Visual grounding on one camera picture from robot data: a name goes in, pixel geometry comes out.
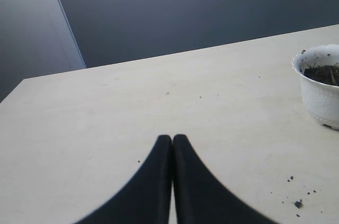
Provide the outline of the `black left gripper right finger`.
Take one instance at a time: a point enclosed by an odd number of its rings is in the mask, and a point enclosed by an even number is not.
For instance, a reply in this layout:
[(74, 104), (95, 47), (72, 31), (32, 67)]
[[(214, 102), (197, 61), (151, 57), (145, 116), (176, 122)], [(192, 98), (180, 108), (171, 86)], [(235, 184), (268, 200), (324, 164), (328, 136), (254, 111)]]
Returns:
[(224, 187), (186, 135), (176, 135), (172, 147), (177, 223), (275, 223)]

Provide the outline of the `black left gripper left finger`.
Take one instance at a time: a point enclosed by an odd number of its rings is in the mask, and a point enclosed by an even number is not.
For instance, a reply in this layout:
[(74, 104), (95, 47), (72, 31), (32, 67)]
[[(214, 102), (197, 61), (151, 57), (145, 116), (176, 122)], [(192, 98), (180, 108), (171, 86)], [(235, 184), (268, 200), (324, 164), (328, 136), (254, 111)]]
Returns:
[(160, 135), (128, 183), (78, 223), (168, 223), (171, 190), (172, 140)]

